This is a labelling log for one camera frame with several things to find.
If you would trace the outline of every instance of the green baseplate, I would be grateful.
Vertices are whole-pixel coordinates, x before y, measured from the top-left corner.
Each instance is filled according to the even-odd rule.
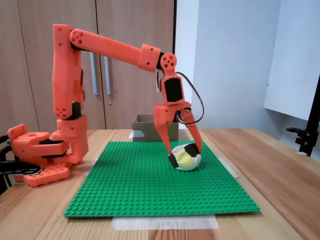
[[[191,143],[173,141],[171,147]],[[177,216],[259,211],[203,143],[192,171],[175,170],[162,142],[110,142],[65,217]]]

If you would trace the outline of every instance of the cabinet door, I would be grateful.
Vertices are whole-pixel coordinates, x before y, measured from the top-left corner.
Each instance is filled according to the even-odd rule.
[[[173,0],[97,0],[99,34],[141,48],[142,44],[173,50]],[[107,95],[105,62],[101,56],[102,85],[107,129],[130,129],[137,114],[153,112],[163,103],[155,73],[108,59],[110,95]]]
[[[26,59],[40,131],[57,129],[52,93],[53,24],[97,33],[95,0],[18,0]],[[90,129],[105,129],[99,56],[95,56],[98,95],[94,95],[90,53],[82,52],[85,88],[83,113]]]
[[[26,124],[38,132],[17,1],[0,1],[0,135]]]

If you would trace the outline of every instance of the orange robotic arm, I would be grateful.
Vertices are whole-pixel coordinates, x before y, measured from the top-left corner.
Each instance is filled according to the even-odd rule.
[[[68,178],[69,167],[72,164],[81,163],[89,150],[88,120],[87,116],[81,113],[85,101],[81,51],[91,51],[136,65],[150,72],[155,72],[156,69],[161,70],[164,78],[160,82],[157,80],[157,85],[159,92],[162,92],[164,103],[153,107],[155,128],[169,153],[169,161],[175,169],[189,171],[199,165],[202,138],[195,124],[199,120],[195,121],[191,104],[185,101],[182,78],[175,71],[177,59],[174,54],[162,53],[159,48],[147,44],[137,48],[62,24],[53,25],[53,51],[53,107],[54,114],[58,117],[58,129],[52,134],[28,132],[27,126],[21,124],[8,130],[8,135],[5,137],[10,140],[10,149],[14,155],[23,162],[44,167],[44,170],[37,175],[15,176],[18,182],[23,181],[35,187]],[[176,121],[186,125],[195,144],[179,146],[180,148],[175,151],[170,146],[168,125]],[[182,152],[182,148],[189,155],[186,159],[190,160],[191,156],[194,157],[194,161],[176,159],[186,155]],[[11,168],[14,164],[10,162],[6,166]]]

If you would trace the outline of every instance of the black cable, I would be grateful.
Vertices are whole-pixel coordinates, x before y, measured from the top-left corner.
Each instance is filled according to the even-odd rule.
[[[190,85],[190,87],[192,88],[192,90],[195,92],[196,96],[197,96],[198,99],[200,100],[200,103],[201,103],[201,106],[202,106],[202,115],[201,115],[201,117],[200,117],[197,121],[190,122],[190,123],[184,123],[184,122],[182,122],[180,116],[178,117],[178,121],[179,121],[179,123],[184,124],[184,125],[196,124],[196,123],[198,123],[198,122],[204,117],[204,114],[205,114],[205,106],[204,106],[204,103],[202,102],[202,99],[201,99],[199,93],[197,92],[197,90],[195,89],[195,87],[193,86],[193,84],[190,82],[190,80],[187,78],[187,76],[184,75],[182,72],[179,72],[179,71],[177,71],[176,74],[180,74],[182,77],[184,77],[184,79],[188,82],[188,84]]]

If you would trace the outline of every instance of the white panel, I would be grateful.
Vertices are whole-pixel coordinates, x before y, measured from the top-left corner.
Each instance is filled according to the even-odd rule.
[[[320,1],[283,0],[265,107],[307,120],[320,73]]]
[[[186,75],[190,82],[194,80],[197,25],[199,0],[177,0],[175,55],[177,64],[175,70]],[[192,89],[186,80],[182,79],[184,99],[191,103]],[[186,128],[179,123],[179,128]]]
[[[279,137],[282,115],[264,108],[279,0],[201,0],[193,83],[201,128],[257,128]],[[192,96],[194,115],[201,105]]]

